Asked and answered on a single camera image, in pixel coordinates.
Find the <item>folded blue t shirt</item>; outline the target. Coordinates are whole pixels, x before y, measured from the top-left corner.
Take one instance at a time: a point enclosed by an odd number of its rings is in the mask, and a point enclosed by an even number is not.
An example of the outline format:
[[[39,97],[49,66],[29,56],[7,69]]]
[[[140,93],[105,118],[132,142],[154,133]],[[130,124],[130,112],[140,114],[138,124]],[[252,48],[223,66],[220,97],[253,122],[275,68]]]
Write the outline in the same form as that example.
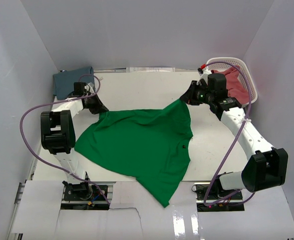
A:
[[[94,83],[93,74],[94,69],[91,66],[54,74],[53,95],[57,100],[64,100],[74,90],[75,82]]]

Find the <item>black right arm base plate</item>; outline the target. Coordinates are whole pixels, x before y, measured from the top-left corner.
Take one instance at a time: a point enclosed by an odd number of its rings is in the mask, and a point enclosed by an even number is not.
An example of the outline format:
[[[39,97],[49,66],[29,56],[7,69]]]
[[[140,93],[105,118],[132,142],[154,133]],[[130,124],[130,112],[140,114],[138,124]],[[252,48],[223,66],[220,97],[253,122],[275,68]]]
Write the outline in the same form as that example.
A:
[[[204,197],[209,187],[209,182],[196,182],[192,187],[191,191],[196,194],[196,205],[199,213],[209,212],[242,212],[244,211],[244,204],[242,204],[243,196],[241,192],[236,193],[233,196],[225,200],[221,200],[225,196],[234,192],[234,190],[219,190],[217,185],[213,185],[210,193],[207,197],[206,202],[211,204],[214,201],[219,200],[218,203],[211,206],[204,205]]]

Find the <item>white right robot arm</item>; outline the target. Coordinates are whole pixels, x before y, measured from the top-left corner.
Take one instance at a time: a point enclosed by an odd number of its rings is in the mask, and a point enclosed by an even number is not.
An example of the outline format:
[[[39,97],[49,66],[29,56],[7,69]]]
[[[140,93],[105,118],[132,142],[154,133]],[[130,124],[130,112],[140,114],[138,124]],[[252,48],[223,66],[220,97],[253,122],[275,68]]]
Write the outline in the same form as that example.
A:
[[[226,78],[221,73],[193,80],[180,100],[191,105],[209,105],[209,109],[229,128],[248,159],[242,171],[223,173],[214,178],[213,195],[222,200],[233,190],[251,193],[285,183],[288,154],[275,148],[257,131],[245,115],[240,102],[228,96]]]

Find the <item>white paper label strip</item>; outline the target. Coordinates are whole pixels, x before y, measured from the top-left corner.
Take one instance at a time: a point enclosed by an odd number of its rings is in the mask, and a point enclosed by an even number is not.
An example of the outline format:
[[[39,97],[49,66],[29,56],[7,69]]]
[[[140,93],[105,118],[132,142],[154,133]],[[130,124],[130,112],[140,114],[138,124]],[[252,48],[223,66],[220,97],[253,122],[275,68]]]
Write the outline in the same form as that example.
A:
[[[127,73],[155,73],[155,72],[162,72],[162,73],[173,73],[175,72],[174,67],[127,67]]]

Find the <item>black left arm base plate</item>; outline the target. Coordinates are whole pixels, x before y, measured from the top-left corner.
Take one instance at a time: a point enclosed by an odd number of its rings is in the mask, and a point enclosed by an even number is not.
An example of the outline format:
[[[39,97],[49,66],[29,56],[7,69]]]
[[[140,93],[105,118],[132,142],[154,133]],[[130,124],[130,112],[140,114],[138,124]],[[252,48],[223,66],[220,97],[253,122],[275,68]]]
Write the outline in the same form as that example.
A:
[[[112,200],[113,183],[100,182],[97,185],[88,183],[71,184],[63,181],[64,191],[61,201],[62,210],[90,210],[90,211],[107,211],[109,202]]]

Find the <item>white paper sheet front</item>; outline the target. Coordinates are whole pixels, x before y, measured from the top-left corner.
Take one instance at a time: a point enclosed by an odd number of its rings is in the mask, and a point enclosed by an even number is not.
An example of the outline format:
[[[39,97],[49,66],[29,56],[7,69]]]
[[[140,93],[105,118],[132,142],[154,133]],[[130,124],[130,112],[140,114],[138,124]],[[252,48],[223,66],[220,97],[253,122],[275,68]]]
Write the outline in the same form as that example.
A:
[[[60,209],[57,181],[26,183],[12,232],[25,240],[286,240],[294,222],[280,187],[258,193],[243,211],[197,210],[182,182],[162,207],[139,183],[117,182],[109,210]]]

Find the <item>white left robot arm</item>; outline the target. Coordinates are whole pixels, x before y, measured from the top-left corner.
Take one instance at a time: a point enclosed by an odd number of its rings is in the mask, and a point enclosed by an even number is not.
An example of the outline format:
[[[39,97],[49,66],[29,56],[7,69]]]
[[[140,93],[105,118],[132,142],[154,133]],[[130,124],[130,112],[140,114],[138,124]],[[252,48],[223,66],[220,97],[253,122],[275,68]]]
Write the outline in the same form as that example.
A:
[[[66,170],[67,185],[77,185],[75,194],[83,200],[92,195],[92,187],[80,182],[80,179],[88,180],[89,177],[75,157],[76,134],[73,118],[85,109],[93,115],[108,111],[97,96],[92,82],[74,83],[74,91],[66,102],[51,111],[41,113],[42,147],[54,155],[61,167]]]

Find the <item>green t shirt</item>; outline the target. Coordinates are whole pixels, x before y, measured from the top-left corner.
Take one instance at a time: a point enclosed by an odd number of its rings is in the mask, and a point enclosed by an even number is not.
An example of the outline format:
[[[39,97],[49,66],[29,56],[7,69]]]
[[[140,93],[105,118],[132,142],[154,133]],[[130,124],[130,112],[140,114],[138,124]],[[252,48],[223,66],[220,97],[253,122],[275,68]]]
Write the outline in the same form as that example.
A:
[[[187,104],[108,111],[78,138],[75,151],[118,174],[134,177],[164,207],[183,180],[193,137]]]

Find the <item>pink t shirt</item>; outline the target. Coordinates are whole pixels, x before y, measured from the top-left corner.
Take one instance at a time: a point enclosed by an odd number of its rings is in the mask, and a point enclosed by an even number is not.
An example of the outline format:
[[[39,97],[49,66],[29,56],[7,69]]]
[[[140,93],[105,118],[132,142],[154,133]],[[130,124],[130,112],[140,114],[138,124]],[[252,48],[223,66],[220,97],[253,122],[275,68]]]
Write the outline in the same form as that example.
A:
[[[226,78],[226,88],[228,90],[228,96],[236,98],[240,104],[244,105],[249,101],[248,91],[244,88],[241,82],[238,80],[239,72],[230,67],[225,71],[212,70],[212,73],[224,74]]]

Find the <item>white perforated plastic basket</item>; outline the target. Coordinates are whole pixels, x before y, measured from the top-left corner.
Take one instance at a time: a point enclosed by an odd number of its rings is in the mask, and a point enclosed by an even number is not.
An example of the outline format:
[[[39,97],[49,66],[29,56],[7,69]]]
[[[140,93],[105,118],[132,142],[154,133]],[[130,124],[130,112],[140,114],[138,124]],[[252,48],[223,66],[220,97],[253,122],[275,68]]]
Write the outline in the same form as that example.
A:
[[[257,91],[254,85],[254,82],[251,78],[251,74],[241,59],[235,58],[235,57],[213,57],[210,58],[207,62],[207,65],[209,65],[207,68],[209,70],[217,70],[219,72],[223,72],[231,67],[231,65],[238,67],[243,75],[246,77],[248,81],[248,86],[250,88],[250,94],[251,94],[251,103],[255,103],[257,100]]]

